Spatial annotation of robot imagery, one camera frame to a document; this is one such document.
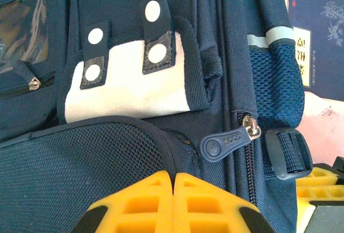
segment zipper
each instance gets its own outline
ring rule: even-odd
[[[257,120],[250,115],[242,119],[242,126],[225,133],[213,134],[204,137],[200,142],[200,152],[209,162],[217,162],[228,154],[244,147],[247,169],[249,200],[257,204],[254,181],[254,140],[262,135]]]
[[[34,90],[43,89],[45,87],[48,87],[48,86],[54,84],[54,82],[55,82],[55,72],[49,73],[48,75],[46,75],[40,79],[37,79],[37,80],[40,82],[40,85],[38,86],[38,88],[35,88]],[[5,91],[5,92],[0,93],[0,99],[20,96],[20,95],[29,93],[29,92],[34,91],[34,90],[32,90],[32,88],[30,89],[29,85],[22,86],[22,87],[13,89],[13,90],[9,90],[9,91]]]

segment blue zipper pull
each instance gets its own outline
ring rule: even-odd
[[[251,116],[245,116],[241,127],[204,137],[200,142],[200,153],[207,161],[217,162],[261,135],[262,130],[257,121]]]
[[[28,82],[28,89],[30,91],[37,90],[41,86],[41,81],[33,74],[33,72],[27,67],[23,60],[17,60],[12,65],[14,72],[21,76]]]

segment book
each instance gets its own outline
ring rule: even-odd
[[[344,0],[286,0],[305,91],[344,101]]]

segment plastic buckle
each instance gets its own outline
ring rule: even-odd
[[[304,170],[288,173],[282,145],[278,139],[280,133],[288,133],[291,137],[297,157]],[[313,161],[310,150],[299,131],[293,128],[271,129],[266,132],[265,139],[271,166],[277,178],[281,180],[304,178],[312,172]]]

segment navy blue backpack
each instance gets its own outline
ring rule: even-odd
[[[295,232],[303,108],[284,0],[0,0],[0,232],[70,232],[160,170]]]

